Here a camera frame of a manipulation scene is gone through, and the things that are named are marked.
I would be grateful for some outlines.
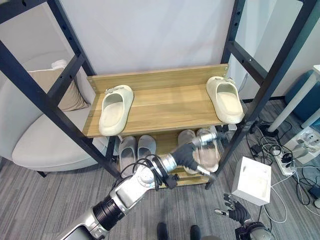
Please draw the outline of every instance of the black metal frame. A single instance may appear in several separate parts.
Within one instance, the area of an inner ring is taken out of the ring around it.
[[[112,161],[115,137],[109,138],[107,153],[106,156],[103,156],[92,144],[92,139],[85,137],[83,133],[58,108],[59,101],[81,66],[88,76],[95,75],[95,72],[82,49],[59,0],[12,0],[3,3],[0,5],[0,24],[44,2],[47,2],[49,5],[54,17],[73,49],[75,56],[49,90],[48,94],[38,86],[38,84],[32,79],[28,72],[15,59],[1,41],[0,70],[62,131],[64,131],[73,141],[75,141],[91,157],[101,164],[109,173],[114,177],[117,177],[120,173]],[[307,37],[311,33],[313,27],[317,23],[320,17],[320,0],[304,0],[302,2],[302,8],[292,28],[275,61],[273,62],[270,71],[267,72],[236,42],[236,35],[245,6],[245,0],[234,1],[221,63],[228,63],[231,54],[233,54],[246,71],[259,84],[260,89],[250,104],[242,122],[237,124],[237,131],[234,133],[230,143],[225,148],[221,158],[220,167],[215,173],[215,176],[218,176],[222,171],[233,151],[259,116],[259,113],[275,91],[276,87],[305,43]],[[212,182],[213,181],[211,180],[206,184],[206,189],[210,187]]]
[[[223,152],[220,166],[215,172],[213,179],[215,179],[222,171],[229,158],[233,154],[233,151],[237,148],[241,140],[251,128],[252,124],[259,116],[259,113],[266,105],[272,93],[276,90],[278,84],[281,82],[292,62],[295,60],[298,52],[304,45],[320,17],[320,0],[303,1],[303,5],[293,23],[293,26],[291,27],[289,34],[287,35],[269,72],[267,72],[235,41],[240,23],[239,16],[241,16],[245,1],[246,0],[234,1],[221,63],[228,63],[230,55],[233,54],[247,70],[247,72],[253,77],[253,79],[260,85],[260,89],[250,104],[242,122],[237,124],[237,130]],[[210,180],[206,184],[205,188],[208,189],[212,183],[213,180]]]
[[[87,138],[74,125],[74,123],[58,108],[63,95],[82,66],[88,76],[95,75],[88,58],[82,49],[75,32],[58,0],[13,0],[0,5],[0,24],[25,12],[29,9],[47,2],[55,19],[68,40],[74,57],[46,94],[24,67],[11,54],[7,47],[0,41],[0,70],[16,85],[28,99],[30,99],[48,118],[50,118],[63,132],[77,143],[94,160],[102,165],[111,175],[118,177],[116,164],[111,158],[105,157],[92,143],[92,138]],[[115,137],[110,137],[109,142],[114,142]]]

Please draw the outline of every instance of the white slipper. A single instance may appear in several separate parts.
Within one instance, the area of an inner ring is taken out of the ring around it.
[[[156,153],[156,140],[149,135],[143,135],[138,142],[138,160]]]
[[[191,130],[191,129],[183,130],[182,132],[180,132],[180,134],[178,136],[178,145],[180,146],[183,144],[189,144],[192,142],[192,139],[195,137],[196,137],[196,134],[193,130]],[[195,148],[195,151],[193,152],[193,158],[198,164],[201,164],[199,151],[198,151],[197,147]],[[194,171],[188,167],[183,166],[183,168],[188,174],[198,173],[197,171]]]
[[[137,161],[137,140],[133,136],[125,137],[119,145],[119,165],[122,172],[126,166]],[[133,165],[121,174],[123,178],[132,175]]]
[[[99,120],[99,132],[114,136],[125,128],[134,92],[127,85],[119,85],[105,91]]]
[[[244,117],[235,82],[213,76],[206,82],[206,91],[213,103],[217,117],[226,124],[240,123]]]
[[[207,128],[201,128],[196,132],[197,136],[209,134],[211,131]],[[210,172],[215,172],[219,167],[220,154],[218,152],[217,141],[210,142],[208,145],[199,148],[201,164]]]

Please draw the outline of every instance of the power strip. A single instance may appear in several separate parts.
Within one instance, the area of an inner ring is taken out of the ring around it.
[[[279,153],[278,150],[273,151],[274,155],[277,155],[278,153]],[[283,156],[284,156],[284,154],[281,152],[278,156],[274,156],[274,159],[276,160],[276,163],[278,164],[282,174],[285,176],[291,176],[295,172],[293,170],[291,170],[291,167],[286,167],[287,163],[283,163],[281,161]]]

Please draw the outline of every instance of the clear plastic slipper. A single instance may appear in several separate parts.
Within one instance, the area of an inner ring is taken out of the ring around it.
[[[183,145],[183,144],[189,144],[192,142],[192,139],[196,137],[196,134],[193,130],[187,129],[187,130],[183,130],[182,132],[180,132],[179,136],[178,136],[178,145]],[[195,151],[193,152],[193,158],[194,160],[200,164],[200,156],[199,156],[199,151],[198,148],[195,149]],[[194,171],[188,167],[183,167],[184,170],[188,173],[188,174],[196,174],[197,171]]]
[[[197,136],[209,134],[211,131],[207,128],[201,128],[196,132]],[[199,156],[201,164],[210,172],[215,172],[219,167],[220,154],[218,152],[217,141],[213,141],[208,145],[199,148]]]

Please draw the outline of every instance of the blue bin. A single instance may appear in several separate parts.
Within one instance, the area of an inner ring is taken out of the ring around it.
[[[284,100],[288,104],[291,99],[302,88],[305,82],[308,80],[313,70],[309,70],[302,74],[297,83],[290,89],[285,95]],[[318,81],[315,86],[309,91],[309,93],[302,99],[302,101],[296,106],[293,112],[303,122],[306,121],[312,114],[320,108],[320,82]],[[320,125],[320,118],[316,120],[312,125]]]

